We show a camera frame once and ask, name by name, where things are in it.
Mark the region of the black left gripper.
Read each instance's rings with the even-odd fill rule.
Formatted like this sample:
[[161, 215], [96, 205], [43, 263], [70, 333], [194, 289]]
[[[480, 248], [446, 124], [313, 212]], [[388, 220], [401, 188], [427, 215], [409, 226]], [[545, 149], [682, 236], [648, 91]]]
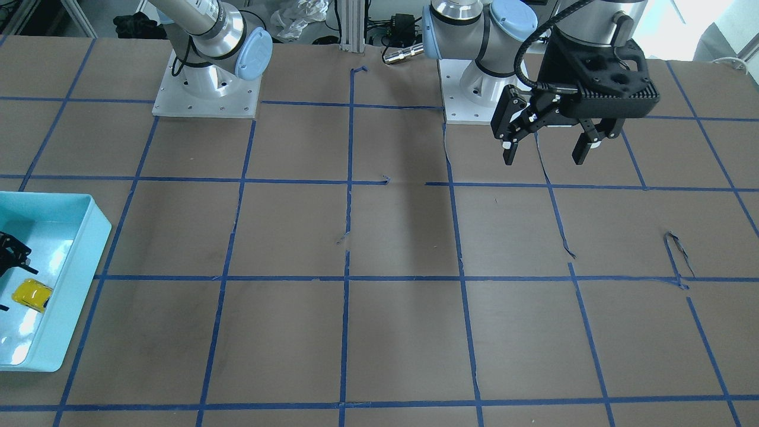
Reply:
[[[512, 165], [519, 142], [529, 133], [547, 126], [569, 126], [569, 118], [579, 119], [583, 129], [572, 152], [575, 164], [582, 165], [594, 146], [618, 137], [623, 119], [645, 117], [661, 99], [645, 54], [634, 40], [621, 47], [595, 47], [553, 36], [538, 80], [576, 87], [578, 92], [562, 97], [505, 86], [490, 121], [493, 137], [502, 141], [505, 165]], [[591, 119], [601, 120], [593, 123]]]

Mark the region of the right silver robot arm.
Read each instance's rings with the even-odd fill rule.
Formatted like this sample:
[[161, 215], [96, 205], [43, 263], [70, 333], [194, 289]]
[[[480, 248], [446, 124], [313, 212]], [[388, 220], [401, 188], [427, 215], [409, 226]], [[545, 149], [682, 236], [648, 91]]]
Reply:
[[273, 42], [232, 5], [173, 2], [169, 42], [11, 36], [2, 45], [2, 178], [124, 202], [98, 279], [229, 273], [255, 123], [230, 111]]

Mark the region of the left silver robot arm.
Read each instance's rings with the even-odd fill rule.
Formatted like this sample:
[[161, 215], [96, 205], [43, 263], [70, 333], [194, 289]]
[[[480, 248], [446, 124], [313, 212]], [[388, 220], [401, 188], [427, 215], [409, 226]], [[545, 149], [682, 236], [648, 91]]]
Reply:
[[495, 89], [490, 127], [505, 164], [518, 144], [544, 127], [580, 125], [572, 158], [585, 162], [627, 119], [661, 100], [633, 33], [645, 1], [558, 1], [539, 23], [523, 1], [432, 1], [423, 10], [423, 48], [434, 59], [472, 60], [495, 79], [524, 85]]

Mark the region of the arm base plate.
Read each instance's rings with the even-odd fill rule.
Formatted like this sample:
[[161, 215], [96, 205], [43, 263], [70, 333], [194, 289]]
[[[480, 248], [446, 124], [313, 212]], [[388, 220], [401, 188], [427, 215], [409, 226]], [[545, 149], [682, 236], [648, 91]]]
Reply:
[[449, 125], [489, 125], [505, 86], [529, 90], [515, 75], [486, 75], [473, 60], [440, 59], [438, 65]]
[[262, 78], [247, 81], [215, 65], [205, 68], [180, 67], [171, 52], [155, 97], [152, 114], [169, 118], [254, 119], [259, 105]]

